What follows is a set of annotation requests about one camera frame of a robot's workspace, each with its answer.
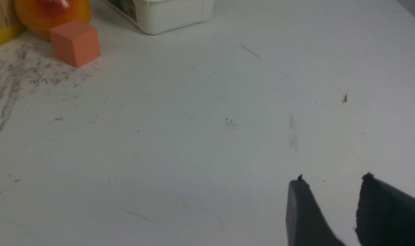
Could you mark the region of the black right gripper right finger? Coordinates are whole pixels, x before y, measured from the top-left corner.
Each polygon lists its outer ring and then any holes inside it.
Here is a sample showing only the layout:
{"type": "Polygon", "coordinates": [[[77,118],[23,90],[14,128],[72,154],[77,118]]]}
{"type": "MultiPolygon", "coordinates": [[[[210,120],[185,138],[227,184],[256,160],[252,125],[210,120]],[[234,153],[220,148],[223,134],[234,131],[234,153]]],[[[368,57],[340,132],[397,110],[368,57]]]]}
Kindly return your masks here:
{"type": "Polygon", "coordinates": [[[415,198],[365,174],[355,231],[362,246],[415,246],[415,198]]]}

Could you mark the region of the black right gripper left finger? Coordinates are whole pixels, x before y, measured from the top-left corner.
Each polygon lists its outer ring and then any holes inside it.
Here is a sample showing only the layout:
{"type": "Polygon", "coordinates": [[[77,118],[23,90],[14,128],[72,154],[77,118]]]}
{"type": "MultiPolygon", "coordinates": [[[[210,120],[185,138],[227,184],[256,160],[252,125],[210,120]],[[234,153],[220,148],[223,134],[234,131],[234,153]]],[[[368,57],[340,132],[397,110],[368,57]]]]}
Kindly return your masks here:
{"type": "Polygon", "coordinates": [[[289,182],[285,224],[289,246],[345,245],[326,222],[302,175],[289,182]]]}

